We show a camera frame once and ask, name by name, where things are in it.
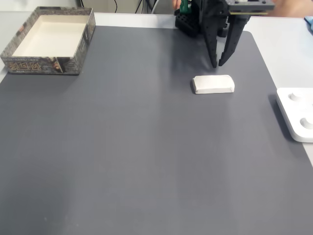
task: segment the blue object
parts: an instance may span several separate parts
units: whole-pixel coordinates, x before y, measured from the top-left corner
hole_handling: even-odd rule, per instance
[[[311,30],[313,32],[313,16],[306,16],[304,20],[311,26]]]

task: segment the cable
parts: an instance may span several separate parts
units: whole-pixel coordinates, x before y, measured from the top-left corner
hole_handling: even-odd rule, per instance
[[[155,4],[154,4],[154,6],[153,6],[153,9],[152,9],[152,11],[151,11],[151,14],[154,14],[158,1],[159,1],[159,0],[156,0]]]
[[[148,9],[147,9],[147,13],[149,13],[149,10],[152,11],[152,8],[153,8],[154,5],[151,6],[150,0],[146,0],[146,3],[147,3],[147,8],[148,8]]]
[[[115,5],[116,5],[116,9],[115,9],[115,13],[116,13],[116,11],[117,11],[117,3],[116,3],[116,0],[114,0],[114,2],[115,2]]]
[[[137,13],[137,11],[138,11],[138,9],[139,9],[139,7],[140,7],[141,2],[142,2],[142,0],[140,0],[140,3],[139,3],[139,5],[138,5],[138,7],[137,7],[137,9],[136,9],[136,11],[135,11],[135,14]]]

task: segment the cardboard box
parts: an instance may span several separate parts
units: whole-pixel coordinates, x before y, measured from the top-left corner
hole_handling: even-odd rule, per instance
[[[10,73],[79,74],[94,29],[92,8],[37,7],[0,57]]]

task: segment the green circuit board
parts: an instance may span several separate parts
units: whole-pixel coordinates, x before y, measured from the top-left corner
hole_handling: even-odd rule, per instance
[[[182,14],[190,14],[191,7],[190,7],[190,4],[188,3],[188,0],[181,0],[179,9],[180,9],[180,13]]]

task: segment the human hand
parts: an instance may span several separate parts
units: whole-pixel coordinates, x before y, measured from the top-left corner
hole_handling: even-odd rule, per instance
[[[180,6],[181,0],[172,0],[174,10],[177,10]]]
[[[304,17],[313,14],[311,0],[272,0],[275,8],[268,16],[278,17]]]

